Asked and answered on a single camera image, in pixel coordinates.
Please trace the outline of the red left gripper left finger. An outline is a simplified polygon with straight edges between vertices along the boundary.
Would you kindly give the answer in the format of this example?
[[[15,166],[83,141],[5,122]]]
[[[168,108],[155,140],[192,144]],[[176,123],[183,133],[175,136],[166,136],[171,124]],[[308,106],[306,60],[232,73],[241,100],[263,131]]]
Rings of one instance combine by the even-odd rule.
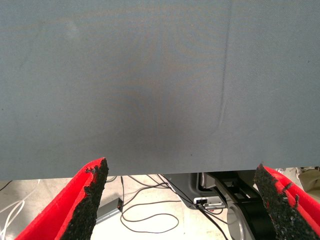
[[[89,240],[108,173],[104,157],[87,163],[16,239]]]

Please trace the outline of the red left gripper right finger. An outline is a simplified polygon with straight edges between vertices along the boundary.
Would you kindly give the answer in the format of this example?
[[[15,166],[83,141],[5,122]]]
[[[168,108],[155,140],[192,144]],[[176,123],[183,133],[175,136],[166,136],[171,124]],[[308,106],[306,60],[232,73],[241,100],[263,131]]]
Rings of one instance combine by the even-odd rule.
[[[260,164],[254,182],[277,240],[318,240],[320,203],[282,173]]]

